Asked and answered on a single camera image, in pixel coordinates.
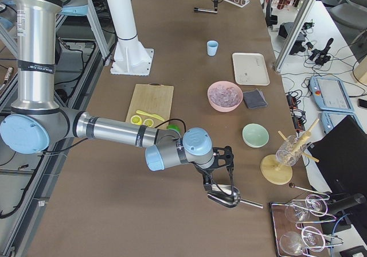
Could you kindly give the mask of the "steel muddler black tip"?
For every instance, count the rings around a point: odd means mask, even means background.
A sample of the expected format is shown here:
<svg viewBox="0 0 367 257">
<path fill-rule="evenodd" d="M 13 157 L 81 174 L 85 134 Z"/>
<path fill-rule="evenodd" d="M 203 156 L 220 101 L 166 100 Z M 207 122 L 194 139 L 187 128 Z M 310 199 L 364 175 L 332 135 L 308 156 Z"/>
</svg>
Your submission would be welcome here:
<svg viewBox="0 0 367 257">
<path fill-rule="evenodd" d="M 216 14 L 217 10 L 215 10 L 215 9 L 202 9 L 202 8 L 199 8 L 199 7 L 195 7 L 194 12 L 196 12 L 196 13 L 213 13 L 213 14 Z"/>
</svg>

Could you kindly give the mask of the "steel ice scoop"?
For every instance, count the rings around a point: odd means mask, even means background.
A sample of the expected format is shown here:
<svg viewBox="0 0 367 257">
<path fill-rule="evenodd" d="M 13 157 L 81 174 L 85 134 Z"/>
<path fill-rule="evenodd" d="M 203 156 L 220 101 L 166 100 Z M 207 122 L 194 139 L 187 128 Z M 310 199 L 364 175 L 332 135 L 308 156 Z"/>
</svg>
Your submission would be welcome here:
<svg viewBox="0 0 367 257">
<path fill-rule="evenodd" d="M 240 203 L 247 204 L 253 207 L 263 209 L 263 205 L 254 201 L 246 200 L 241 197 L 240 191 L 234 186 L 234 194 L 231 195 L 231 186 L 227 186 L 227 195 L 218 195 L 213 193 L 207 193 L 207 197 L 216 203 L 219 203 L 227 208 L 234 208 Z"/>
</svg>

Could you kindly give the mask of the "light blue cup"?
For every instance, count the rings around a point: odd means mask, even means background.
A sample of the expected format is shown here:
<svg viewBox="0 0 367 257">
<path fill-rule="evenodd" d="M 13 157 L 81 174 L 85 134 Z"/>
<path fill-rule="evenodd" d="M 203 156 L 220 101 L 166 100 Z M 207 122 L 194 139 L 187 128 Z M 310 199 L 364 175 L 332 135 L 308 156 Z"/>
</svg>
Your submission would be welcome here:
<svg viewBox="0 0 367 257">
<path fill-rule="evenodd" d="M 218 42 L 215 40 L 210 40 L 206 43 L 206 47 L 207 47 L 207 55 L 215 56 L 218 49 Z"/>
</svg>

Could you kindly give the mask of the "clear ice cubes heap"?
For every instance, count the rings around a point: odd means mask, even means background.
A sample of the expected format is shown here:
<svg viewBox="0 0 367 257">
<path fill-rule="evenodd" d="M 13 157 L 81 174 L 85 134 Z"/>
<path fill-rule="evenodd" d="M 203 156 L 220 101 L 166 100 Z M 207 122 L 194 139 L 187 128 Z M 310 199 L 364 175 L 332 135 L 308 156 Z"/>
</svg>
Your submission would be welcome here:
<svg viewBox="0 0 367 257">
<path fill-rule="evenodd" d="M 240 94 L 235 87 L 218 85 L 209 90 L 209 99 L 220 107 L 233 107 L 240 102 Z"/>
</svg>

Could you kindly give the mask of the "green lime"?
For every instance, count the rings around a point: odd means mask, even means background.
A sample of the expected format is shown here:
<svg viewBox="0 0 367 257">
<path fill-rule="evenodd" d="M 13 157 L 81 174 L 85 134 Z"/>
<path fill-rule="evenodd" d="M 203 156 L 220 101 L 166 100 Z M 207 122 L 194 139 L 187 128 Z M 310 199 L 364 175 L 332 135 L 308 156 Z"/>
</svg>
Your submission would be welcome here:
<svg viewBox="0 0 367 257">
<path fill-rule="evenodd" d="M 173 131 L 177 132 L 178 134 L 181 133 L 180 128 L 177 125 L 175 125 L 175 124 L 168 124 L 167 127 L 166 127 L 166 129 L 167 130 L 173 130 Z"/>
</svg>

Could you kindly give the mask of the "clear glass mug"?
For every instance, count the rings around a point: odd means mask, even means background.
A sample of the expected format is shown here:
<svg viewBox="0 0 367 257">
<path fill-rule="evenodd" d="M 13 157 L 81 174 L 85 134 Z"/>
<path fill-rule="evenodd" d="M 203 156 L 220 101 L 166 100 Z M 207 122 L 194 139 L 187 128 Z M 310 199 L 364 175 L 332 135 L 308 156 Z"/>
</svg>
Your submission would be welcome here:
<svg viewBox="0 0 367 257">
<path fill-rule="evenodd" d="M 276 160 L 285 166 L 294 166 L 303 154 L 309 136 L 296 137 L 290 135 L 283 137 L 284 142 L 276 152 Z"/>
</svg>

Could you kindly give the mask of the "cream serving tray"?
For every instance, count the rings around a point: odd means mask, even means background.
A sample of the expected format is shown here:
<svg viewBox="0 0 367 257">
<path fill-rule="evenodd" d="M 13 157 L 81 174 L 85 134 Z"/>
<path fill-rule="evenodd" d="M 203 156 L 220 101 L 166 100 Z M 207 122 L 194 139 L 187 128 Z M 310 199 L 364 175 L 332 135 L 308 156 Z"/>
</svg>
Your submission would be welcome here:
<svg viewBox="0 0 367 257">
<path fill-rule="evenodd" d="M 233 53 L 235 82 L 239 85 L 270 84 L 264 56 L 260 53 Z"/>
</svg>

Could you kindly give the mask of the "pink bowl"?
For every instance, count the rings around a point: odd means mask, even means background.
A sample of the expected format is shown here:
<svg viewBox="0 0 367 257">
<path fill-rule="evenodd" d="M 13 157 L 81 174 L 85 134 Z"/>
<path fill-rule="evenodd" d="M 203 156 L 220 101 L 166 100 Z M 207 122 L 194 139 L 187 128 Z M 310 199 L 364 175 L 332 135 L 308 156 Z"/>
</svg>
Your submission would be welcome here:
<svg viewBox="0 0 367 257">
<path fill-rule="evenodd" d="M 219 112 L 230 112 L 243 101 L 243 92 L 236 84 L 229 81 L 217 81 L 207 91 L 209 104 Z"/>
</svg>

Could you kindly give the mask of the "grey microfibre cloth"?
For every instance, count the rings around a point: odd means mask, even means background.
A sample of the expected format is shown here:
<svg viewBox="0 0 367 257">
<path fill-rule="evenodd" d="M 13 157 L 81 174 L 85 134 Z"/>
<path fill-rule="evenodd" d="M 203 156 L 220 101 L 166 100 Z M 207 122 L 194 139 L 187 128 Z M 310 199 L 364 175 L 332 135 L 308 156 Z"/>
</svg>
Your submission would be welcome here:
<svg viewBox="0 0 367 257">
<path fill-rule="evenodd" d="M 249 109 L 262 108 L 268 106 L 264 95 L 258 89 L 243 92 L 243 100 Z"/>
</svg>

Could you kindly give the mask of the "wine glass holder tray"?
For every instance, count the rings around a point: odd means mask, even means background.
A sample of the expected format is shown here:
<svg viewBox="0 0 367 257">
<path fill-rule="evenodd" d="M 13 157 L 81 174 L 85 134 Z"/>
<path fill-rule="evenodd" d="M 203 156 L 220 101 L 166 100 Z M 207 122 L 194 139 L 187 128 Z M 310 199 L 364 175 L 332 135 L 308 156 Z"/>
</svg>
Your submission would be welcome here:
<svg viewBox="0 0 367 257">
<path fill-rule="evenodd" d="M 324 194 L 324 193 L 312 192 L 310 194 L 317 194 L 317 195 L 323 197 L 325 199 L 326 203 L 327 203 L 327 200 L 329 199 L 329 196 Z M 340 246 L 340 245 L 343 244 L 343 240 L 341 238 L 339 238 L 338 236 L 335 236 L 335 235 L 324 234 L 322 229 L 321 229 L 321 224 L 333 223 L 337 220 L 337 218 L 334 215 L 329 213 L 329 209 L 327 211 L 327 214 L 325 214 L 322 217 L 316 217 L 316 216 L 310 215 L 310 219 L 308 219 L 308 221 L 293 223 L 293 222 L 289 221 L 286 218 L 285 214 L 284 214 L 286 206 L 289 202 L 287 202 L 287 203 L 275 203 L 275 202 L 270 203 L 271 222 L 272 222 L 272 226 L 273 226 L 273 230 L 274 230 L 276 253 L 277 253 L 278 256 L 289 256 L 286 253 L 284 253 L 282 251 L 282 249 L 280 248 L 279 241 L 280 241 L 281 236 L 283 234 L 285 234 L 286 232 L 289 232 L 289 231 L 295 231 L 297 233 L 300 233 L 302 228 L 304 228 L 306 226 L 312 226 L 312 227 L 315 227 L 316 229 L 318 229 L 319 231 L 321 231 L 321 233 L 323 234 L 323 237 L 326 240 L 326 247 L 325 247 L 324 250 L 332 249 L 334 247 L 337 247 L 337 246 Z M 317 256 L 321 252 L 315 252 L 315 253 L 312 253 L 312 254 L 314 256 Z"/>
</svg>

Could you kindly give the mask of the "yellow plastic knife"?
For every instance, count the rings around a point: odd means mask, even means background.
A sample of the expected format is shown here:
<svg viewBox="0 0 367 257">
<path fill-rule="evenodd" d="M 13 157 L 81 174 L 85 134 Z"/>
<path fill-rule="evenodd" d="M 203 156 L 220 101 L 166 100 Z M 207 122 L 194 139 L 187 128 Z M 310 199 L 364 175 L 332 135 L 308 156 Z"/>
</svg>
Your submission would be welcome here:
<svg viewBox="0 0 367 257">
<path fill-rule="evenodd" d="M 145 112 L 145 111 L 142 111 L 142 110 L 136 110 L 136 113 L 138 115 L 148 116 L 148 117 L 155 118 L 155 119 L 158 119 L 158 120 L 163 121 L 163 122 L 165 121 L 165 119 L 162 116 L 158 115 L 158 114 L 151 114 L 151 113 L 148 113 L 148 112 Z"/>
</svg>

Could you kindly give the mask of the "wooden cutting board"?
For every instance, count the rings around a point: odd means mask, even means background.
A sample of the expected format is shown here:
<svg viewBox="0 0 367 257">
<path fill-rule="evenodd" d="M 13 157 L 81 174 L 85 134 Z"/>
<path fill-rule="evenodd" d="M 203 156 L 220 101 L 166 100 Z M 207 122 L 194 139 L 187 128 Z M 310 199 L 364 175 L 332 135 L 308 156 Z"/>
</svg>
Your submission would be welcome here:
<svg viewBox="0 0 367 257">
<path fill-rule="evenodd" d="M 130 123 L 137 110 L 149 114 L 157 114 L 163 120 L 154 119 L 154 125 L 160 124 L 170 118 L 171 104 L 174 87 L 170 85 L 136 84 L 130 106 L 126 116 L 126 122 Z"/>
</svg>

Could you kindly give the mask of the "black smartphone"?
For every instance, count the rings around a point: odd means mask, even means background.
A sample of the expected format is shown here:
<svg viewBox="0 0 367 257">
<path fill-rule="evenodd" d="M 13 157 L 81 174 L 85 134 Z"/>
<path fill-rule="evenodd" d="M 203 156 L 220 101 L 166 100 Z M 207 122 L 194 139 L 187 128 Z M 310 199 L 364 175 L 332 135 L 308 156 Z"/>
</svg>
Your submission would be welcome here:
<svg viewBox="0 0 367 257">
<path fill-rule="evenodd" d="M 367 101 L 364 99 L 358 99 L 358 106 L 359 108 L 367 109 Z"/>
</svg>

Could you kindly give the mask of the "aluminium frame post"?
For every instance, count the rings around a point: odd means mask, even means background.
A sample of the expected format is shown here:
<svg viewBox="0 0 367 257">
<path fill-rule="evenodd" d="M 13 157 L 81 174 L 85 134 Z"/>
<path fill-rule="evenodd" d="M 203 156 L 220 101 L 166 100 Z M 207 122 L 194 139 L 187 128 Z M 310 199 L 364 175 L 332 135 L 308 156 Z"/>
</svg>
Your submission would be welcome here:
<svg viewBox="0 0 367 257">
<path fill-rule="evenodd" d="M 293 27 L 284 42 L 284 45 L 278 55 L 278 58 L 274 63 L 274 70 L 277 73 L 280 73 L 284 62 L 287 56 L 289 55 L 290 50 L 292 49 L 296 41 L 296 38 L 298 37 L 298 34 L 303 26 L 303 23 L 306 20 L 306 17 L 308 16 L 310 10 L 313 7 L 314 2 L 315 0 L 304 0 L 301 8 L 299 9 L 295 17 Z"/>
</svg>

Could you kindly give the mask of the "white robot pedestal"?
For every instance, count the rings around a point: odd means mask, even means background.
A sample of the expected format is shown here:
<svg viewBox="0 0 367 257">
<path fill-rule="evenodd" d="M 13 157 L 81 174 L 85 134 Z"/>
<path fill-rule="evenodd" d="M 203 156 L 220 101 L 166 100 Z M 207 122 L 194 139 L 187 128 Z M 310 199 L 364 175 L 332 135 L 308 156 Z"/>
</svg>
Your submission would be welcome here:
<svg viewBox="0 0 367 257">
<path fill-rule="evenodd" d="M 118 38 L 111 73 L 148 76 L 154 50 L 145 48 L 138 39 L 131 0 L 107 0 Z"/>
</svg>

